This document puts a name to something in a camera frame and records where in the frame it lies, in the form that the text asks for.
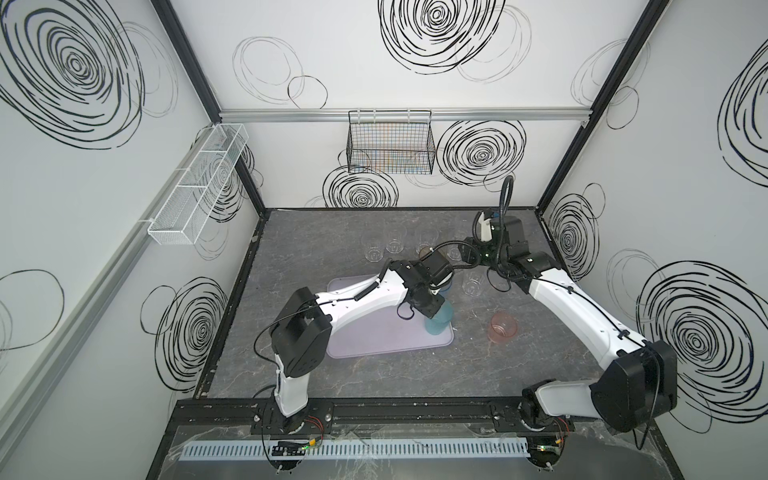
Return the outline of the teal plastic cup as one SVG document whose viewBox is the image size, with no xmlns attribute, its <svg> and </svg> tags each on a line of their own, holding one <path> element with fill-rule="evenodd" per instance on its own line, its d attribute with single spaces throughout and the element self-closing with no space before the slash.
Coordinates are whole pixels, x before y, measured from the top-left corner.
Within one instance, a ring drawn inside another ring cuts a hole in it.
<svg viewBox="0 0 768 480">
<path fill-rule="evenodd" d="M 445 300 L 440 309 L 431 318 L 425 319 L 425 329 L 430 335 L 440 335 L 451 324 L 454 316 L 452 304 Z"/>
</svg>

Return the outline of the lilac plastic tray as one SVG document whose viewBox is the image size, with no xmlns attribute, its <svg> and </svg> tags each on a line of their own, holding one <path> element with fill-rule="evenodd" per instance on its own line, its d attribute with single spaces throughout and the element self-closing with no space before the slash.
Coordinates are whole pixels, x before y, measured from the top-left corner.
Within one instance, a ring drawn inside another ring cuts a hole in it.
<svg viewBox="0 0 768 480">
<path fill-rule="evenodd" d="M 454 338 L 450 326 L 440 335 L 430 335 L 425 319 L 408 303 L 400 304 L 406 289 L 389 270 L 382 285 L 355 302 L 353 297 L 377 282 L 369 277 L 334 279 L 328 290 L 317 295 L 323 312 L 332 316 L 327 354 L 334 359 L 399 353 L 444 347 Z"/>
</svg>

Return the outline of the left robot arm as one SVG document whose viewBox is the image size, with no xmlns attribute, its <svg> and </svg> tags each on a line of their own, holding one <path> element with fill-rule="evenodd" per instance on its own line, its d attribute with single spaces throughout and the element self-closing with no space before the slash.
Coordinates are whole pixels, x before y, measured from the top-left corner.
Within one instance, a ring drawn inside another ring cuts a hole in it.
<svg viewBox="0 0 768 480">
<path fill-rule="evenodd" d="M 389 260 L 378 274 L 340 290 L 296 290 L 269 327 L 277 379 L 273 398 L 280 414 L 291 419 L 306 410 L 310 373 L 325 358 L 333 334 L 403 303 L 433 319 L 445 310 L 440 289 L 453 274 L 448 259 L 432 250 L 417 260 Z"/>
</svg>

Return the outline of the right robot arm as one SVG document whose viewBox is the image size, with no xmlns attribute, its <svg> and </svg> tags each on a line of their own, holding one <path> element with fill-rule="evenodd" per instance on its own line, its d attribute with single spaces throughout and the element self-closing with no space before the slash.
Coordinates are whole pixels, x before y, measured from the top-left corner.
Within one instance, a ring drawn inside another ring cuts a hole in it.
<svg viewBox="0 0 768 480">
<path fill-rule="evenodd" d="M 544 380 L 523 392 L 526 426 L 541 429 L 556 417 L 600 419 L 626 433 L 678 404 L 677 355 L 650 341 L 592 300 L 545 252 L 530 252 L 519 218 L 484 210 L 472 222 L 462 257 L 478 262 L 547 307 L 597 361 L 596 380 Z"/>
</svg>

